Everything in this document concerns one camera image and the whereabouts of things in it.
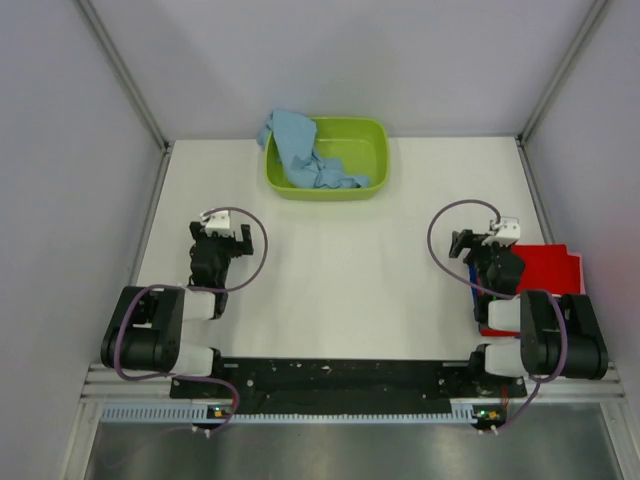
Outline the light blue t shirt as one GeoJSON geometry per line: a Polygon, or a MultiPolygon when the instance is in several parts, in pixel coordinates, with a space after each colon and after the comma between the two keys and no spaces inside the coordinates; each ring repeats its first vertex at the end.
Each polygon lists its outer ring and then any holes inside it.
{"type": "Polygon", "coordinates": [[[369,187],[369,176],[349,175],[339,158],[325,158],[318,153],[315,147],[317,132],[317,124],[309,117],[274,109],[256,141],[264,151],[271,141],[274,142],[276,161],[296,188],[337,190],[369,187]]]}

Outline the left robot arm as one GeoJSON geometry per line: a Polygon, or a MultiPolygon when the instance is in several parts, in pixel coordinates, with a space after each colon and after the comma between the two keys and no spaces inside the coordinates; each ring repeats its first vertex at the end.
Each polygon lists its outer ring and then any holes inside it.
{"type": "Polygon", "coordinates": [[[231,261],[254,253],[251,227],[229,227],[230,215],[189,224],[193,244],[189,250],[190,275],[186,287],[126,286],[103,337],[103,365],[122,370],[192,376],[192,384],[205,396],[226,387],[225,370],[214,364],[215,350],[182,340],[186,323],[219,319],[226,309],[226,288],[231,261]]]}

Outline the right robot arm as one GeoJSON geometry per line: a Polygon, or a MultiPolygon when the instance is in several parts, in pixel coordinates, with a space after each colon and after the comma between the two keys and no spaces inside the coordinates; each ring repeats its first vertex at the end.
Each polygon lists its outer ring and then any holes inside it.
{"type": "Polygon", "coordinates": [[[582,258],[564,244],[501,246],[469,229],[452,234],[452,258],[469,271],[484,361],[467,370],[469,388],[487,396],[504,377],[553,374],[598,380],[609,356],[583,282],[582,258]]]}

